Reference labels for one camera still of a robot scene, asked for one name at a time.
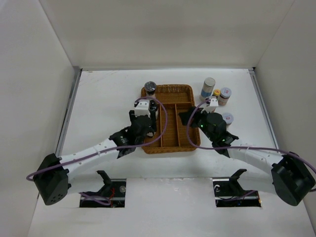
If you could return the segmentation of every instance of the table surface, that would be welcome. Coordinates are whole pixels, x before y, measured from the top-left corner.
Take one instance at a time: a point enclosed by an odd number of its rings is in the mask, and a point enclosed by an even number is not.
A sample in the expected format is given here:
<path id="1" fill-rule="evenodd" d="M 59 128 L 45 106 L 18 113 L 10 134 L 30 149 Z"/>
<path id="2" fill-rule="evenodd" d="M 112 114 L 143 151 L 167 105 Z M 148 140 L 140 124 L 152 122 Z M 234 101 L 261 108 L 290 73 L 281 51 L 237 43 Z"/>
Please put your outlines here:
<path id="1" fill-rule="evenodd" d="M 128 126 L 128 112 L 145 82 L 188 84 L 198 104 L 206 77 L 215 78 L 215 88 L 232 89 L 227 105 L 216 109 L 234 115 L 229 132 L 244 142 L 273 147 L 248 70 L 94 71 L 81 75 L 62 154 L 88 148 Z M 200 136 L 201 146 L 210 147 Z M 111 178 L 127 178 L 125 208 L 78 208 L 77 194 L 53 206 L 39 198 L 29 236 L 315 236 L 303 202 L 292 207 L 260 192 L 261 208 L 216 208 L 210 177 L 230 176 L 240 168 L 261 173 L 215 151 L 148 155 L 138 148 L 97 167 Z M 93 176 L 97 169 L 86 173 Z"/>

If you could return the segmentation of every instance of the wall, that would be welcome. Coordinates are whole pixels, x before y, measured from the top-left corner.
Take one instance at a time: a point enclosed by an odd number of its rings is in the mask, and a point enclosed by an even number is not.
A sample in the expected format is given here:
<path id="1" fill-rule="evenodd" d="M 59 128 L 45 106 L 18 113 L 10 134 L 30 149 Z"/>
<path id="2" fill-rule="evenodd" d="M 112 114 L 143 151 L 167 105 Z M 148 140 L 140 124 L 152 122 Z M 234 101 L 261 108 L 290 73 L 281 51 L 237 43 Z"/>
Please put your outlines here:
<path id="1" fill-rule="evenodd" d="M 40 0 L 84 68 L 257 65 L 294 0 Z"/>
<path id="2" fill-rule="evenodd" d="M 25 177 L 56 148 L 74 70 L 37 0 L 0 0 L 0 236 L 26 236 Z"/>
<path id="3" fill-rule="evenodd" d="M 316 165 L 316 1 L 296 0 L 256 68 L 280 147 Z M 316 227 L 315 194 L 305 198 Z"/>

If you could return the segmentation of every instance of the blue label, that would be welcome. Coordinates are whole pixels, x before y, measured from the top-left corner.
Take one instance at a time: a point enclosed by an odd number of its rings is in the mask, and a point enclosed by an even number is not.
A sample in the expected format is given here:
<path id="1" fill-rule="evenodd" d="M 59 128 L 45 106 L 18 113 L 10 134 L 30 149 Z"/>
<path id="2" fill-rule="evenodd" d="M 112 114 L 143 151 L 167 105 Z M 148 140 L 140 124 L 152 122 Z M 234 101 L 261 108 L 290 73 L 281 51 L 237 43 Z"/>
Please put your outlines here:
<path id="1" fill-rule="evenodd" d="M 205 92 L 203 89 L 201 91 L 201 96 L 206 98 L 206 97 L 210 97 L 212 94 L 212 92 Z"/>

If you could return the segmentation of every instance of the yellow bottle cap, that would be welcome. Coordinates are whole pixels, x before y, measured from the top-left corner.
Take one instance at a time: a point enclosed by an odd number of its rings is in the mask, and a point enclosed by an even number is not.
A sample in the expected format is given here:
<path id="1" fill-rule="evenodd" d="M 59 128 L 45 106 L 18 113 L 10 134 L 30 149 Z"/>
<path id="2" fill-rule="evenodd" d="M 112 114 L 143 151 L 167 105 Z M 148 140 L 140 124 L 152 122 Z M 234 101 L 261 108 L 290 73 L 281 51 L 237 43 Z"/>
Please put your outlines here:
<path id="1" fill-rule="evenodd" d="M 221 94 L 221 91 L 219 89 L 216 89 L 213 91 L 214 96 L 219 96 Z"/>

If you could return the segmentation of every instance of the brown tray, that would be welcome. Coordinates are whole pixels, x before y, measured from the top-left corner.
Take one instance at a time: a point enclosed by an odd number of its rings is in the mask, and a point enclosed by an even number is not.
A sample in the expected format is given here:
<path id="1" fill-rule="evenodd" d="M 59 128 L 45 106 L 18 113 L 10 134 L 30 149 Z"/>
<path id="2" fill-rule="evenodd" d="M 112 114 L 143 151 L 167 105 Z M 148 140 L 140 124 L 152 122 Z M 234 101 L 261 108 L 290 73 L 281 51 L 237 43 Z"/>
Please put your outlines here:
<path id="1" fill-rule="evenodd" d="M 156 98 L 162 102 L 168 113 L 167 130 L 160 140 L 142 147 L 147 154 L 169 153 L 169 152 L 191 152 L 193 147 L 186 136 L 186 126 L 183 126 L 179 117 L 180 112 L 186 112 L 194 106 L 192 88 L 189 85 L 157 85 Z M 146 96 L 145 89 L 142 88 L 141 96 Z M 158 137 L 165 124 L 165 114 L 161 106 L 157 119 L 157 132 L 153 138 L 146 138 L 145 142 L 150 142 Z M 194 144 L 200 145 L 198 128 L 191 128 L 189 135 Z"/>

